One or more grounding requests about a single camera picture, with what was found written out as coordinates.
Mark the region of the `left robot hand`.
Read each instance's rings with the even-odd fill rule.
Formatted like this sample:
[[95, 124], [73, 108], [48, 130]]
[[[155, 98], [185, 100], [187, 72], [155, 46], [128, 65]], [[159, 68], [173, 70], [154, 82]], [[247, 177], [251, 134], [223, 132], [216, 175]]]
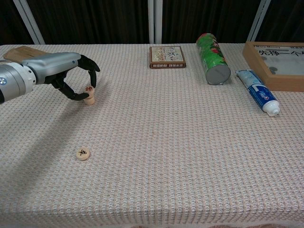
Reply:
[[88, 71], [93, 88], [96, 87], [96, 73], [100, 68], [95, 61], [75, 52], [49, 53], [38, 57], [25, 59], [22, 65], [29, 67], [36, 76], [36, 82], [40, 84], [51, 84], [67, 98], [81, 101], [89, 98], [88, 93], [77, 94], [64, 81], [69, 70], [79, 67]]

